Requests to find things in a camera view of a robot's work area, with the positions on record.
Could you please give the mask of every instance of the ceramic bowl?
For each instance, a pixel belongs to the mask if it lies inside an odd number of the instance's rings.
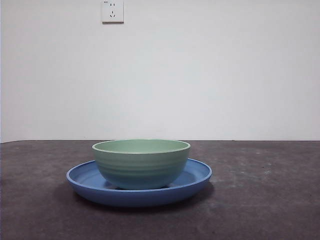
[[[183,171],[190,144],[176,140],[129,139],[92,146],[101,175],[127,190],[162,188]]]

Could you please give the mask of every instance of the table surface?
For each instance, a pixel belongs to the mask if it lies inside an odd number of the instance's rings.
[[[320,141],[187,141],[213,177],[189,199],[150,208],[73,192],[66,172],[92,160],[97,142],[1,144],[1,239],[320,239]]]

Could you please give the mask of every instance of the blue plate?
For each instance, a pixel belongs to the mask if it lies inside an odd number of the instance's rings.
[[[95,161],[71,168],[66,178],[74,191],[89,201],[115,207],[150,207],[191,197],[205,186],[211,175],[212,170],[208,165],[189,158],[181,175],[168,186],[159,189],[118,188],[102,177]]]

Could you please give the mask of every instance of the electrical outlet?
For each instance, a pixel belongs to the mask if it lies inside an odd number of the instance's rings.
[[[123,23],[124,5],[124,0],[104,0],[101,3],[102,23]]]

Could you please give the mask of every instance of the white wall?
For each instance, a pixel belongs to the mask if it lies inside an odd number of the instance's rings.
[[[1,140],[320,140],[320,1],[1,1]]]

